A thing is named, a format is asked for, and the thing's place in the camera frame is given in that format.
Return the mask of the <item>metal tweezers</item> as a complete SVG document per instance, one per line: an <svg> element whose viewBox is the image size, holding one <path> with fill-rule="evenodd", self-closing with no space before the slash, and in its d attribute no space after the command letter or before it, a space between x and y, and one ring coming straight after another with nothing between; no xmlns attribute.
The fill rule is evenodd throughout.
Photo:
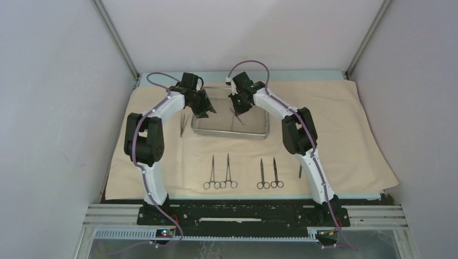
<svg viewBox="0 0 458 259"><path fill-rule="evenodd" d="M183 137L184 131L186 129L188 119L189 119L189 116L187 114L182 114L180 116L180 137L181 138Z"/></svg>

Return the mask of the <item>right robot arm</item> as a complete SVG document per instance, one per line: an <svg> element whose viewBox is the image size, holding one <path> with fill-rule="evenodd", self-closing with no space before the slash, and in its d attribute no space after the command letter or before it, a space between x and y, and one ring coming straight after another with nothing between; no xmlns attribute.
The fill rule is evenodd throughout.
<svg viewBox="0 0 458 259"><path fill-rule="evenodd" d="M314 211L316 222L322 226L333 222L336 218L333 206L339 203L338 196L329 184L319 159L318 134L310 110L291 106L274 94L267 84L252 81L246 72L233 78L227 77L226 85L231 87L229 98L236 115L257 106L281 121L284 147L299 160L306 172L312 199L321 205Z"/></svg>

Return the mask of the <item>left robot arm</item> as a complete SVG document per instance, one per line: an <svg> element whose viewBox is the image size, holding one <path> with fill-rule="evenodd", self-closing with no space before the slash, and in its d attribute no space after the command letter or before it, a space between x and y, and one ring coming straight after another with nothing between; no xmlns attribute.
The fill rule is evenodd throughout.
<svg viewBox="0 0 458 259"><path fill-rule="evenodd" d="M176 84L165 86L151 80L153 73L146 76L147 81L166 91L166 96L156 105L143 113L130 113L126 119L124 153L140 170L145 188L145 202L154 205L150 218L156 224L166 224L171 211L164 206L168 198L161 172L160 160L165 151L163 125L176 113L190 108L196 118L208 118L216 110L203 88L202 77L184 72Z"/></svg>

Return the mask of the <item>metal hemostat clamp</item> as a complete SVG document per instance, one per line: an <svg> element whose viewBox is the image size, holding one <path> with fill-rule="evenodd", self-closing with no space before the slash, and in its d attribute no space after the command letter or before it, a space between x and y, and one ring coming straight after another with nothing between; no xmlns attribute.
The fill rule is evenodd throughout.
<svg viewBox="0 0 458 259"><path fill-rule="evenodd" d="M221 182L215 179L214 155L212 156L210 178L208 181L203 183L203 188L205 190L208 190L211 187L214 189L221 189Z"/></svg>
<svg viewBox="0 0 458 259"><path fill-rule="evenodd" d="M238 187L238 183L234 180L232 180L232 175L231 175L231 166L230 166L230 155L227 153L226 157L226 175L225 175L225 180L220 181L220 189L224 189L227 186L229 186L232 189L235 189Z"/></svg>

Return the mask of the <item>metal surgical scissors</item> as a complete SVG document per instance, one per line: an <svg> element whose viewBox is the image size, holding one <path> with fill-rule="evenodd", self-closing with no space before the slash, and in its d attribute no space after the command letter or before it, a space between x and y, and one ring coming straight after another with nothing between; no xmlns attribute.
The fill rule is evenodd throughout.
<svg viewBox="0 0 458 259"><path fill-rule="evenodd" d="M284 182L280 181L278 178L278 169L277 169L277 162L275 157L273 158L273 172L274 172L274 180L271 182L272 188L283 188Z"/></svg>

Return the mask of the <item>metal surgical instrument tray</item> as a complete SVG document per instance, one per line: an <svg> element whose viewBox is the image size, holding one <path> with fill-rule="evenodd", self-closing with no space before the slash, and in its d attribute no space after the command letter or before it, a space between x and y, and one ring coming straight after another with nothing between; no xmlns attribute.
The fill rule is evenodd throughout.
<svg viewBox="0 0 458 259"><path fill-rule="evenodd" d="M234 116L229 99L211 99L216 113L208 113L208 118L193 118L191 128L197 135L205 137L236 138L247 140L266 139L270 132L269 114L257 106L239 115L245 127Z"/></svg>

